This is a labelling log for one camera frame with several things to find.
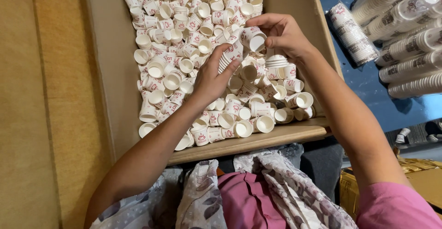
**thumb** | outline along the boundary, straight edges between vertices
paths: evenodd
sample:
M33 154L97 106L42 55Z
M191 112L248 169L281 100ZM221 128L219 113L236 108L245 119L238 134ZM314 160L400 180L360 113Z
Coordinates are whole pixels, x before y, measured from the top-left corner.
M221 81L225 81L227 83L240 64L241 62L239 60L233 60L231 63L229 63L229 65L227 65L227 68L225 68L224 71L218 75L217 78L220 78Z
M270 36L267 37L266 41L265 41L265 45L267 48L273 49L276 47L284 47L284 43L282 41L282 37L274 37L274 36Z

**blue surface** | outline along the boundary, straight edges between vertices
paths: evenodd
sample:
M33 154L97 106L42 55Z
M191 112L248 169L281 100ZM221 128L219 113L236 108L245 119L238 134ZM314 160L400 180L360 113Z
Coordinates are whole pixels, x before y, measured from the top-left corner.
M339 0L320 0L325 11ZM353 0L341 0L350 7ZM391 99L386 87L379 80L379 69L374 62L354 68L331 34L334 48L342 68L345 82L371 109L384 132L442 118L442 95L425 95L411 99Z

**pink sleeve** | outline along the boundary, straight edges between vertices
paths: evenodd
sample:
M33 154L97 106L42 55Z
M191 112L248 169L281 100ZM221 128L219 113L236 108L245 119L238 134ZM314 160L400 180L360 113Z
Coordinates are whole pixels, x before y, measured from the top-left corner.
M376 183L360 196L356 224L360 229L442 229L442 221L412 188Z

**right hand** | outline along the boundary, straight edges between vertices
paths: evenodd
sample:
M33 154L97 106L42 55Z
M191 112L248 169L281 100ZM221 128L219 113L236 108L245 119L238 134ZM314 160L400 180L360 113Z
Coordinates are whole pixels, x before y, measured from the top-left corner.
M267 35L267 48L281 48L290 58L303 58L314 48L290 15L265 13L247 20L246 27L251 26L259 26Z

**forearm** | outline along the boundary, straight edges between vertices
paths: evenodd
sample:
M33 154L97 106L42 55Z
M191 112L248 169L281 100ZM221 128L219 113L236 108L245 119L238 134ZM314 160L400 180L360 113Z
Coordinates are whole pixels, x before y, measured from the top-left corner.
M92 195L85 227L111 204L152 187L203 106L189 99L115 163Z
M321 53L312 47L298 68L349 156L359 188L381 181L408 183L373 113Z

